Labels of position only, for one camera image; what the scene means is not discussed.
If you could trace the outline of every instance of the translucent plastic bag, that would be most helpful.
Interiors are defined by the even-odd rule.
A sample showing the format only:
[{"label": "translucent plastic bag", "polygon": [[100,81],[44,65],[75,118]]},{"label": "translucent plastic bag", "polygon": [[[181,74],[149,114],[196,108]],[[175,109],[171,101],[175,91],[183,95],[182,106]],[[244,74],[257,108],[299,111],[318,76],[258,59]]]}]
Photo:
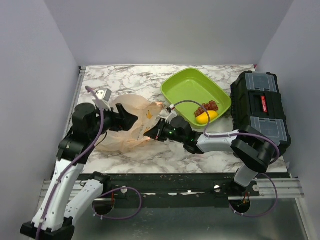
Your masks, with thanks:
[{"label": "translucent plastic bag", "polygon": [[112,102],[111,106],[115,110],[117,109],[116,104],[122,104],[124,109],[137,116],[138,120],[129,131],[108,131],[106,139],[96,149],[102,152],[126,153],[149,140],[144,133],[157,124],[156,119],[163,109],[163,103],[149,102],[143,96],[135,94],[125,94],[118,96]]}]

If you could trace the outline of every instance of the green tray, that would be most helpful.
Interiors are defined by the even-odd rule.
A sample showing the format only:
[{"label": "green tray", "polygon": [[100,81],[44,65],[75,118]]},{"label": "green tray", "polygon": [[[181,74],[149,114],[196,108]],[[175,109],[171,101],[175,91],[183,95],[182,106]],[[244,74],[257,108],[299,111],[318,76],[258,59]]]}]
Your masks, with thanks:
[{"label": "green tray", "polygon": [[[231,98],[214,81],[195,68],[184,69],[168,78],[161,85],[161,92],[165,98],[175,104],[182,100],[193,100],[200,104],[215,101],[219,107],[218,116],[210,121],[220,118],[231,106]],[[205,124],[198,124],[195,111],[198,105],[186,102],[176,106],[176,110],[193,127],[203,128]]]}]

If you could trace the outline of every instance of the yellow fruit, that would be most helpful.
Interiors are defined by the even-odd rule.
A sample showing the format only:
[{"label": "yellow fruit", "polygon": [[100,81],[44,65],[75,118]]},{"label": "yellow fruit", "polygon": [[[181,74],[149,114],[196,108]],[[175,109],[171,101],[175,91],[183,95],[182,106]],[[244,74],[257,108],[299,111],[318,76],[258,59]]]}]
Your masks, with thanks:
[{"label": "yellow fruit", "polygon": [[[215,119],[218,117],[218,113],[216,111],[208,110],[209,116],[210,116],[210,121],[212,119]],[[195,118],[196,122],[198,124],[207,124],[208,123],[208,115],[206,112],[202,113],[201,115],[197,116]]]}]

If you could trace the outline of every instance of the toolbox lid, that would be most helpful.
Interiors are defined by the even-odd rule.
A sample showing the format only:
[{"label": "toolbox lid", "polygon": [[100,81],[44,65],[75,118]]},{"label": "toolbox lid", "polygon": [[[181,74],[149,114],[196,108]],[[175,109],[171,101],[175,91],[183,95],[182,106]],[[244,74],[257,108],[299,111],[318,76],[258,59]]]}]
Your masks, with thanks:
[{"label": "toolbox lid", "polygon": [[288,141],[285,123],[282,119],[260,118],[256,116],[250,117],[251,126],[274,141],[279,146],[280,141]]},{"label": "toolbox lid", "polygon": [[246,73],[245,83],[248,90],[278,92],[275,77],[266,73]]}]

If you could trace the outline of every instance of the gray wall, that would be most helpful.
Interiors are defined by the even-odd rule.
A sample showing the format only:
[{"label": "gray wall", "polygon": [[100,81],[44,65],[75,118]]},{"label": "gray wall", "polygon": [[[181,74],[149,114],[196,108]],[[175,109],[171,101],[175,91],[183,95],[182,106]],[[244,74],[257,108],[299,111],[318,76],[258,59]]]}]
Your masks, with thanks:
[{"label": "gray wall", "polygon": [[79,65],[256,64],[292,0],[45,0]]},{"label": "gray wall", "polygon": [[0,239],[26,239],[79,68],[43,0],[0,1]]},{"label": "gray wall", "polygon": [[278,76],[292,145],[285,160],[298,176],[320,236],[320,1],[295,0],[258,64]]}]

